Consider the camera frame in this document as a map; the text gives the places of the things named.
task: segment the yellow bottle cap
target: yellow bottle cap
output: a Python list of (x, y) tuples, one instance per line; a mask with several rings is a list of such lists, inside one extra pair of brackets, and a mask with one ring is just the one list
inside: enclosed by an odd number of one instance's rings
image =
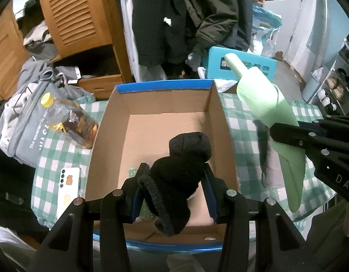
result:
[(41, 105), (44, 108), (49, 108), (54, 103), (54, 97), (51, 95), (50, 92), (47, 92), (44, 96), (41, 98)]

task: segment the bottle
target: bottle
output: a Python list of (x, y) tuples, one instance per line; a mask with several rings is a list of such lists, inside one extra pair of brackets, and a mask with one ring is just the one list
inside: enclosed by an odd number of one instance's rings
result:
[(98, 124), (90, 118), (79, 104), (68, 99), (54, 99), (50, 93), (41, 98), (47, 109), (46, 122), (50, 128), (62, 131), (86, 149), (91, 149)]

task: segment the checkered tablecloth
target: checkered tablecloth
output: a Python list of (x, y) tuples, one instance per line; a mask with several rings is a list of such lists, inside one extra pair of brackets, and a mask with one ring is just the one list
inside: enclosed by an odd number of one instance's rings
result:
[[(233, 139), (241, 193), (246, 198), (260, 201), (266, 197), (275, 198), (293, 221), (299, 221), (296, 225), (301, 230), (304, 227), (304, 221), (301, 220), (326, 203), (335, 192), (314, 177), (313, 164), (307, 159), (301, 206), (299, 211), (292, 214), (288, 207), (285, 188), (268, 189), (262, 185), (258, 142), (259, 138), (267, 134), (264, 126), (259, 124), (260, 122), (249, 108), (241, 103), (237, 95), (221, 93), (220, 97)], [(100, 123), (106, 104), (106, 101), (101, 101), (81, 106)], [(322, 118), (319, 109), (314, 105), (300, 102), (291, 102), (291, 105), (299, 121), (311, 122)], [(31, 198), (32, 210), (40, 224), (51, 228), (57, 220), (58, 181), (62, 168), (81, 168), (79, 195), (84, 196), (90, 154), (90, 150), (76, 147), (74, 141), (65, 140), (62, 134), (54, 131), (47, 134), (38, 161)], [(250, 227), (250, 237), (255, 238), (255, 225), (250, 224)]]

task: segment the louvered door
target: louvered door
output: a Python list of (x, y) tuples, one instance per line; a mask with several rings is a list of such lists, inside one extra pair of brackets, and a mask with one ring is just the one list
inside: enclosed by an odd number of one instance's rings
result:
[(102, 0), (40, 0), (40, 3), (62, 58), (112, 43)]
[(28, 58), (11, 2), (0, 16), (0, 100), (17, 91), (20, 70)]

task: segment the white smartphone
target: white smartphone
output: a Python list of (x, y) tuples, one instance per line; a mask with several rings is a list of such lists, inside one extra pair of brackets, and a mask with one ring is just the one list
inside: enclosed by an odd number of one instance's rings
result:
[(56, 217), (59, 219), (70, 203), (78, 197), (80, 168), (62, 168), (59, 179)]

